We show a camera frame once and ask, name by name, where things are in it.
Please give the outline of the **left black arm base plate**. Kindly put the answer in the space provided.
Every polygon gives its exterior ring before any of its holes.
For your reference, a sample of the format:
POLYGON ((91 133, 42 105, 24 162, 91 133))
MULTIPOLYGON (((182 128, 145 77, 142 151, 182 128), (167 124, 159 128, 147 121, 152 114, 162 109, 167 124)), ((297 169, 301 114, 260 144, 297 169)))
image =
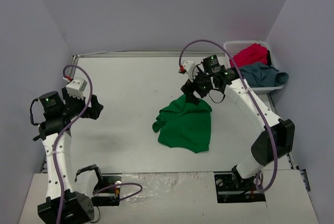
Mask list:
POLYGON ((116 192, 115 188, 106 189, 100 193, 96 192, 101 190, 107 186, 114 185, 117 181, 121 181, 122 177, 120 174, 104 174, 102 176, 103 182, 99 182, 94 190, 93 190, 93 197, 92 203, 94 206, 101 207, 101 206, 119 206, 120 201, 120 194, 116 192))

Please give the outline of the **green t shirt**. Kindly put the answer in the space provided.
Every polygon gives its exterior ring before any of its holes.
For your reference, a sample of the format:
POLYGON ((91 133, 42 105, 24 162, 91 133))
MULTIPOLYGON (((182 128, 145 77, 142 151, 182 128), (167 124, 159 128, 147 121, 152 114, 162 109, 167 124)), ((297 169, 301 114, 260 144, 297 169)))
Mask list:
POLYGON ((169 148, 184 148, 198 154, 209 150, 211 140, 211 106, 200 99, 198 104, 182 95, 159 111, 152 130, 158 142, 169 148))

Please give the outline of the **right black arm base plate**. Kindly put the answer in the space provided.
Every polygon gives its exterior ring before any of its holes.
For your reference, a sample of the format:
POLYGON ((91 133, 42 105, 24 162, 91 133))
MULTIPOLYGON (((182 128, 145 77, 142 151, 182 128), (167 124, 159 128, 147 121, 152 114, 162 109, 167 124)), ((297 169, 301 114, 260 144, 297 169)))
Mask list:
POLYGON ((238 182, 231 172, 214 173, 219 204, 265 202, 265 195, 256 190, 254 177, 238 182))

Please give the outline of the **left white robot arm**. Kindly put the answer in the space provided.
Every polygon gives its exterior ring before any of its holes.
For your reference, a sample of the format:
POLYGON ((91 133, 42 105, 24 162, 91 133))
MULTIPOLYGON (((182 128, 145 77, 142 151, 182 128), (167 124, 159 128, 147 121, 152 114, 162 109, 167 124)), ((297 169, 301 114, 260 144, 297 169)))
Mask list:
POLYGON ((72 125, 79 119, 96 120, 103 110, 98 98, 83 89, 65 86, 61 93, 51 91, 35 101, 41 102, 45 120, 37 124, 47 164, 45 201, 37 206, 44 223, 87 223, 95 218, 92 194, 104 188, 105 178, 93 164, 73 172, 70 146, 72 125))

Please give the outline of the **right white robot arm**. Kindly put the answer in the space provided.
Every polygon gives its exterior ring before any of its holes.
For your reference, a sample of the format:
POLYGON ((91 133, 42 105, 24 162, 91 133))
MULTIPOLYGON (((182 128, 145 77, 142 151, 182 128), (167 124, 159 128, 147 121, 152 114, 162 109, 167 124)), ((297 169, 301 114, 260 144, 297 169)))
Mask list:
POLYGON ((193 61, 184 61, 179 68, 180 73, 188 75, 181 87, 186 100, 198 105, 196 93, 204 98, 210 91, 218 90, 241 109, 258 134, 250 154, 232 169, 233 186, 243 189, 266 165, 291 152, 295 125, 269 109, 235 67, 220 65, 216 55, 205 58, 201 64, 199 67, 193 61))

